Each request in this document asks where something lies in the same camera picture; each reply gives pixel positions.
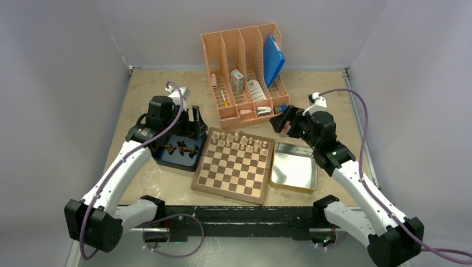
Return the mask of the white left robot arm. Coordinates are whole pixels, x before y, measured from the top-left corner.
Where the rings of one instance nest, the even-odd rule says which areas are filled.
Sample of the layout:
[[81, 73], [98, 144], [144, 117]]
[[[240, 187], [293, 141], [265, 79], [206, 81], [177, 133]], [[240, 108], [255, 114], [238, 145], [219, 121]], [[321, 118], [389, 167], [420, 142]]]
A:
[[154, 96], [148, 112], [138, 119], [126, 136], [122, 148], [110, 168], [99, 182], [80, 200], [69, 200], [64, 213], [71, 239], [78, 241], [81, 257], [91, 259], [95, 253], [86, 254], [85, 247], [95, 252], [113, 250], [123, 233], [143, 224], [158, 228], [164, 222], [184, 223], [193, 219], [200, 228], [202, 223], [192, 214], [168, 213], [165, 201], [145, 195], [136, 203], [119, 208], [119, 201], [139, 170], [153, 153], [171, 135], [197, 138], [205, 135], [199, 106], [192, 106], [193, 121], [189, 120], [184, 99], [179, 103], [168, 96]]

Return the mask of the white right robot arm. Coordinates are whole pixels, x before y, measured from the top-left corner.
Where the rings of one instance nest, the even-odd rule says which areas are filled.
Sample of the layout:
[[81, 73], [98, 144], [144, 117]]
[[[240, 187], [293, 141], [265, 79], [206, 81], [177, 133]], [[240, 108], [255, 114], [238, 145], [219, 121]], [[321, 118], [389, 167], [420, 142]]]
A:
[[355, 212], [332, 195], [324, 197], [313, 204], [312, 218], [317, 225], [341, 227], [366, 247], [376, 266], [399, 266], [421, 253], [423, 223], [397, 209], [364, 174], [354, 154], [337, 140], [336, 123], [330, 113], [309, 113], [289, 105], [269, 122], [276, 133], [289, 124], [287, 135], [308, 144], [316, 164], [360, 208]]

